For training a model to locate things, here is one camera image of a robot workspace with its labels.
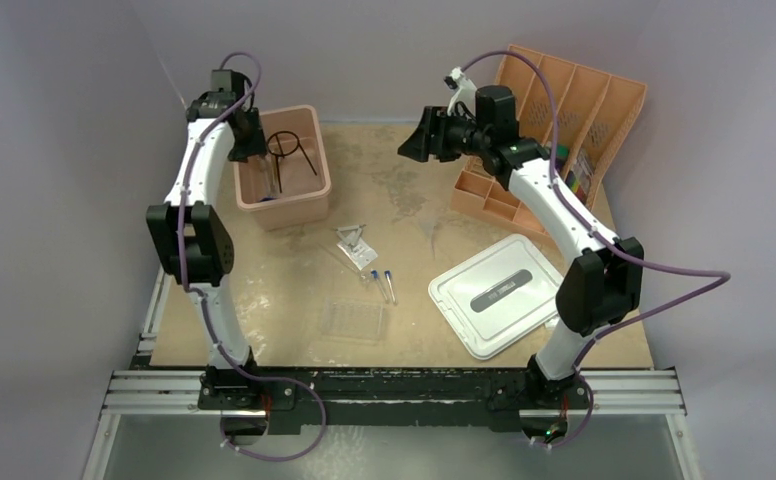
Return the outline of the clay pipe triangle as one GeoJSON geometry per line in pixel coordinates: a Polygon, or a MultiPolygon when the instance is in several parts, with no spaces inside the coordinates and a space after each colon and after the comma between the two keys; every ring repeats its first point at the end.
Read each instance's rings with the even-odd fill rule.
{"type": "Polygon", "coordinates": [[[339,245],[344,249],[354,250],[361,239],[365,227],[365,224],[337,227],[335,233],[339,238],[339,245]]]}

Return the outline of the white paper packet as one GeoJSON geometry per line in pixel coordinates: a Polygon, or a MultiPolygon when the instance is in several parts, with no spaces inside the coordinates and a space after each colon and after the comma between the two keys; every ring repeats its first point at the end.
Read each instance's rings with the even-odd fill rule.
{"type": "Polygon", "coordinates": [[[344,241],[339,241],[336,246],[353,263],[359,271],[367,270],[369,265],[378,258],[378,253],[363,238],[350,246],[344,241]]]}

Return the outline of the graduated cylinder blue base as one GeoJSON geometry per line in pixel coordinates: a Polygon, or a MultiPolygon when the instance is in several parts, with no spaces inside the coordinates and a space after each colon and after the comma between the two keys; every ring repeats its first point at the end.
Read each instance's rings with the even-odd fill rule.
{"type": "Polygon", "coordinates": [[[265,193],[261,201],[277,199],[282,193],[278,158],[274,155],[261,156],[260,169],[263,172],[265,183],[265,193]]]}

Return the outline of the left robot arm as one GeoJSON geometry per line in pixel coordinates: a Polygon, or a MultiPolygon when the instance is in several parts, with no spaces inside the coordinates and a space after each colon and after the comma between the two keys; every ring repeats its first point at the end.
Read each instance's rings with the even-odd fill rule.
{"type": "Polygon", "coordinates": [[[248,409],[264,391],[228,284],[233,240],[215,209],[224,167],[267,153],[253,105],[256,86],[231,69],[212,72],[210,89],[186,110],[188,139],[177,178],[166,198],[145,214],[163,271],[182,287],[203,324],[208,364],[201,376],[202,405],[230,401],[248,409]]]}

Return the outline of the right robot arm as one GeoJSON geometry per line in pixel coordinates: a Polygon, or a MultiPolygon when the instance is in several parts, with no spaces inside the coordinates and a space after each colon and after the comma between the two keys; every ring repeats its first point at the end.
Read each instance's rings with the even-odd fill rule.
{"type": "Polygon", "coordinates": [[[560,318],[546,345],[528,362],[525,392],[548,407],[565,391],[589,342],[638,308],[644,249],[598,221],[562,183],[551,151],[520,133],[511,90],[489,85],[474,94],[471,117],[427,106],[412,135],[397,149],[417,162],[462,155],[481,159],[488,175],[525,205],[568,265],[555,297],[560,318]]]}

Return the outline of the pink plastic bin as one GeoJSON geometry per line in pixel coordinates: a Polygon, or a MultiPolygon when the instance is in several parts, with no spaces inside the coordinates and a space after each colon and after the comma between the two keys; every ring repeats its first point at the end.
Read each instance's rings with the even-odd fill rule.
{"type": "Polygon", "coordinates": [[[297,105],[265,111],[260,117],[267,155],[278,158],[282,193],[261,201],[264,175],[260,157],[253,156],[234,167],[237,207],[265,231],[326,219],[332,181],[316,109],[297,105]]]}

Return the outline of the clear plastic funnel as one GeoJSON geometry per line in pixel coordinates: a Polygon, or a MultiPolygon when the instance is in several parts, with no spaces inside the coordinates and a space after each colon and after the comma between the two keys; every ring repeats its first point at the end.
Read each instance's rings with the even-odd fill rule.
{"type": "Polygon", "coordinates": [[[445,216],[445,210],[434,210],[422,212],[417,218],[417,225],[432,258],[436,257],[436,235],[445,216]]]}

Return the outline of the pink four-slot file organizer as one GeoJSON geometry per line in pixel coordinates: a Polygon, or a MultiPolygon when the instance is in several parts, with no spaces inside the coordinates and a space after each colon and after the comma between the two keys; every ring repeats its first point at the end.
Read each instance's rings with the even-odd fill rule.
{"type": "MultiPolygon", "coordinates": [[[[529,48],[510,45],[495,76],[498,84],[516,97],[520,133],[542,141],[565,145],[570,154],[557,162],[566,178],[576,157],[584,150],[594,166],[588,202],[594,214],[602,180],[642,110],[646,84],[529,48]]],[[[540,221],[482,168],[475,157],[466,160],[454,184],[451,208],[477,220],[534,241],[551,244],[540,221]]]]}

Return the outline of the white plastic lid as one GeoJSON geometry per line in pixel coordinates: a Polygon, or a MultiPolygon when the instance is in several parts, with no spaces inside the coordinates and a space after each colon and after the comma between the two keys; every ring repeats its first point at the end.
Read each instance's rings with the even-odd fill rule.
{"type": "Polygon", "coordinates": [[[434,278],[428,294],[467,352],[487,361],[558,324],[562,280],[527,237],[512,234],[434,278]]]}

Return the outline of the aluminium frame rail base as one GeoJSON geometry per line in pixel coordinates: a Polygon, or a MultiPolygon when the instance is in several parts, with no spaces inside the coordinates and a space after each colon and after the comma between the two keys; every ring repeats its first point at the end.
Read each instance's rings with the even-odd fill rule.
{"type": "MultiPolygon", "coordinates": [[[[678,376],[654,368],[641,327],[598,343],[580,376],[554,393],[527,380],[528,361],[552,329],[540,327],[487,361],[467,352],[428,285],[520,234],[451,208],[468,158],[399,156],[408,124],[320,129],[332,181],[326,219],[263,230],[236,205],[236,164],[224,169],[216,201],[235,249],[234,311],[263,393],[246,405],[201,404],[203,324],[182,287],[160,272],[142,336],[146,361],[112,374],[86,478],[697,476],[678,376]],[[432,258],[417,218],[434,210],[446,216],[432,258]],[[366,225],[361,238],[378,253],[362,272],[377,270],[388,292],[389,270],[396,306],[371,277],[361,283],[319,249],[346,257],[335,229],[355,224],[366,225]],[[382,339],[323,335],[328,298],[383,304],[382,339]]],[[[564,275],[558,247],[527,238],[564,275]]]]}

